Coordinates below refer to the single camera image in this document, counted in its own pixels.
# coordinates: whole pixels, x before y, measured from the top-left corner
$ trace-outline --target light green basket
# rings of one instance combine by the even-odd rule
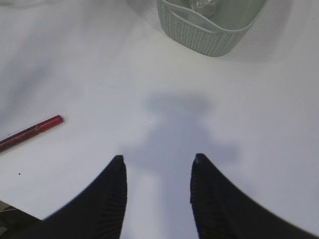
[[[161,26],[180,44],[207,56],[222,56],[241,40],[267,0],[222,0],[206,18],[188,0],[157,0]]]

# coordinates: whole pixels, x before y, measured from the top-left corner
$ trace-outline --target woven texture basket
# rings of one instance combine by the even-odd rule
[[[196,25],[178,13],[182,12],[184,15],[191,13],[195,17],[202,17],[198,13],[166,0],[157,0],[157,3],[161,26],[170,38],[201,54],[216,57],[225,55],[233,49],[256,20],[266,1],[260,4],[260,9],[256,10],[258,14],[250,24],[235,30],[219,27],[207,18],[204,21],[207,22],[206,25],[211,24],[209,28]]]

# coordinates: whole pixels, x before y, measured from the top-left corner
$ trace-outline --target red pen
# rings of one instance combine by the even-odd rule
[[[21,131],[20,133],[17,133],[9,138],[4,139],[0,141],[0,153],[34,136],[37,136],[38,134],[45,132],[48,129],[51,129],[61,124],[62,122],[63,118],[61,116],[55,116],[44,122],[38,123],[30,128],[27,128],[26,130]]]

